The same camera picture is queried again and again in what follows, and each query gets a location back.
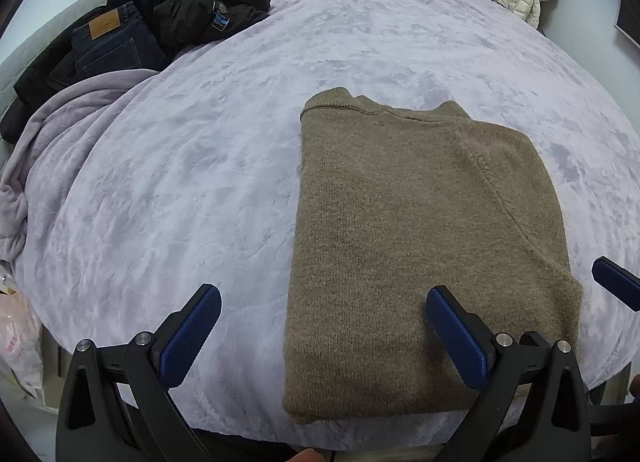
silver bolt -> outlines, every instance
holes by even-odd
[[[76,345],[76,350],[78,352],[86,352],[90,346],[91,346],[91,341],[89,339],[83,339],[82,341],[79,341],[78,344]]]
[[[498,334],[495,336],[495,341],[501,347],[510,347],[513,345],[513,338],[509,334]]]
[[[569,352],[571,352],[571,345],[565,341],[564,339],[560,339],[558,341],[558,349],[564,353],[564,354],[568,354]]]
[[[151,332],[141,332],[135,337],[136,344],[140,347],[148,345],[151,341]]]

headboard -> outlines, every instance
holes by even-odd
[[[53,41],[65,28],[89,10],[104,5],[107,0],[78,0],[65,8],[55,18],[47,21],[9,56],[0,63],[0,114],[3,116],[14,101],[14,82],[27,66]]]

plastic bag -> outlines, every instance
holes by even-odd
[[[42,389],[42,323],[27,299],[15,291],[11,276],[0,272],[0,281],[0,356],[34,395]]]

bed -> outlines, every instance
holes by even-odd
[[[83,337],[129,341],[212,283],[222,316],[171,392],[192,427],[335,450],[446,441],[463,412],[302,426],[282,409],[300,111],[344,86],[399,108],[453,99],[525,133],[584,288],[584,380],[592,388],[629,363],[640,317],[590,269],[606,255],[640,271],[640,138],[603,87],[489,0],[272,5],[160,74],[75,84],[30,121],[6,168],[20,173],[2,176],[0,251],[55,339],[69,351]]]

brown leather patch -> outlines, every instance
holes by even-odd
[[[114,28],[120,26],[120,16],[118,15],[118,9],[109,10],[101,16],[89,21],[89,32],[91,32],[91,39],[96,39],[107,32],[110,32]]]

